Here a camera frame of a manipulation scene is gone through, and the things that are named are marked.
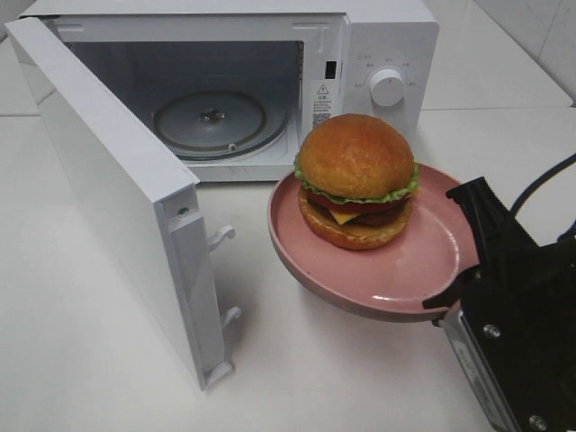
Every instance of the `microwave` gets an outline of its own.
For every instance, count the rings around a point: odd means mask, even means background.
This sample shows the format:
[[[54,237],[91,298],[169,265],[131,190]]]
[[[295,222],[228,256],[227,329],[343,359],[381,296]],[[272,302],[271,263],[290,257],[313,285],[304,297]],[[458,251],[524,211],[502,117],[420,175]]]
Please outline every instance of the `microwave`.
[[[414,136],[438,24],[419,0],[38,0],[6,25],[86,217],[201,388],[231,370],[200,182],[274,181],[341,113]]]

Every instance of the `warning label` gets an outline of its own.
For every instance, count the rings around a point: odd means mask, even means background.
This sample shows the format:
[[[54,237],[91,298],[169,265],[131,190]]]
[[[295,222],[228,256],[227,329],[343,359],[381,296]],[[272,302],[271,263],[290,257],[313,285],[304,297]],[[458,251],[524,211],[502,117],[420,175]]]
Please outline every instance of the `warning label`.
[[[311,128],[332,117],[333,97],[337,94],[331,88],[332,83],[326,81],[312,81],[310,83]]]
[[[328,91],[328,88],[326,87],[325,84],[322,84],[317,92],[318,95],[327,95],[328,93],[330,92]]]

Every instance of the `white tile wall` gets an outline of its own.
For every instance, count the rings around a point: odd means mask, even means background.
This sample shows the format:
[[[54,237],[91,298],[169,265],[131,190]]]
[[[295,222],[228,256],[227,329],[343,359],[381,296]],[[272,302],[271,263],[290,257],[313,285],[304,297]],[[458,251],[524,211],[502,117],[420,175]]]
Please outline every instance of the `white tile wall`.
[[[538,62],[575,99],[576,0],[562,0]]]
[[[15,20],[34,0],[0,0],[0,41],[6,37],[4,23]]]
[[[474,0],[576,100],[576,0]]]
[[[538,58],[561,0],[476,0],[534,59]]]

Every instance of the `hamburger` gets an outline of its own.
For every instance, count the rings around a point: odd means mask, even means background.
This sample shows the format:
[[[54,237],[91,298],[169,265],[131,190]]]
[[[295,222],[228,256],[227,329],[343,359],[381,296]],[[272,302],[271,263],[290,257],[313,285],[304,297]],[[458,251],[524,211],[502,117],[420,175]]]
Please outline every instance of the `hamburger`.
[[[306,137],[294,164],[301,213],[330,243],[378,248],[408,224],[418,165],[408,142],[385,121],[332,117]]]

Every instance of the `open microwave door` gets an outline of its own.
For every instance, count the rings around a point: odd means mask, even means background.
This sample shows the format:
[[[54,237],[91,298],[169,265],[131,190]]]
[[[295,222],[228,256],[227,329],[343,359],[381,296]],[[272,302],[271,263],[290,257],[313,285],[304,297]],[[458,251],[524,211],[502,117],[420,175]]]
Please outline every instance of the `open microwave door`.
[[[50,31],[6,25],[77,201],[201,388],[224,358],[196,176]]]

